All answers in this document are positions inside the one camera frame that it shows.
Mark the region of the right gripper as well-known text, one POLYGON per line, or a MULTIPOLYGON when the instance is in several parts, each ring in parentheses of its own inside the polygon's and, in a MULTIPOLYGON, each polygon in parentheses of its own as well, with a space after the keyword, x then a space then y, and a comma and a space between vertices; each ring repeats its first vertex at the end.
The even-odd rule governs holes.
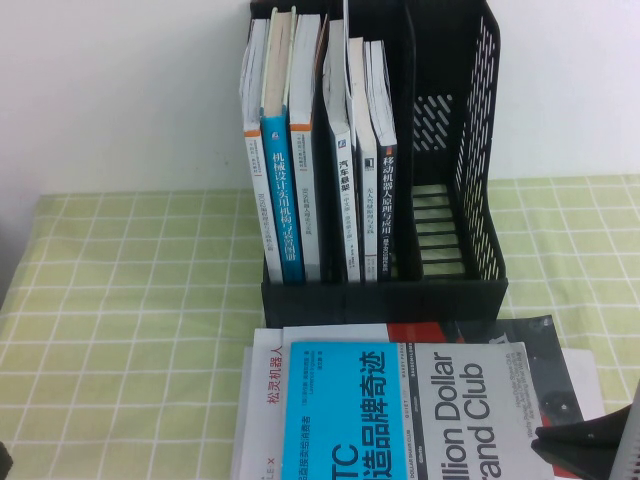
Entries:
POLYGON ((639 409, 639 385, 633 401, 603 417, 571 424, 554 422, 542 414, 542 426, 536 429, 533 450, 547 463, 581 479, 607 480, 620 443, 634 410, 639 409))

